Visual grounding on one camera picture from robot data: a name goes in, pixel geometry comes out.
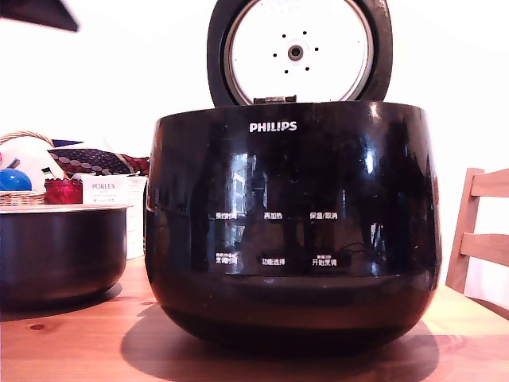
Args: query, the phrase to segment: black pot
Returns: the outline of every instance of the black pot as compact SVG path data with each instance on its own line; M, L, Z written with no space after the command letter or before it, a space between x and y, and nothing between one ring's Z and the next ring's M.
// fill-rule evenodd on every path
M113 287L126 267L126 209L101 205L2 208L2 309L60 308Z
M180 327L245 349L353 352L416 325L441 266L425 112L221 107L159 121L146 270Z

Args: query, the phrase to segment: open lid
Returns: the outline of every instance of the open lid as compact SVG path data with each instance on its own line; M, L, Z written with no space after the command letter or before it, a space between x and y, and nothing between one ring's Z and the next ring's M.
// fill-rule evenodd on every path
M389 10L385 0L218 0L207 58L217 107L270 97L384 100Z

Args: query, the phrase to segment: wooden table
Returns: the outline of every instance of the wooden table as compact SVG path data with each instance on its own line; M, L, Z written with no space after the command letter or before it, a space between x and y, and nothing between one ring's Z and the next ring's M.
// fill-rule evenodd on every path
M107 301L69 312L2 317L2 382L509 381L509 322L440 286L424 319L383 349L349 358L277 360L217 349L157 305L143 258Z

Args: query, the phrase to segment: blue ball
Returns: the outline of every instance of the blue ball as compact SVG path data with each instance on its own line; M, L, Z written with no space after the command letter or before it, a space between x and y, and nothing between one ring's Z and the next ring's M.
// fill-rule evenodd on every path
M20 170L0 170L0 191L32 191L32 182Z

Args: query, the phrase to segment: wooden chair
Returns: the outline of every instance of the wooden chair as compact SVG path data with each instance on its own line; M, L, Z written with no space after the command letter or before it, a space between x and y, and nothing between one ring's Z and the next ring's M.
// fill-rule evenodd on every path
M509 267L509 235L474 234L480 197L509 197L509 169L484 173L468 169L445 285L464 293L470 257ZM509 320L509 310L470 298Z

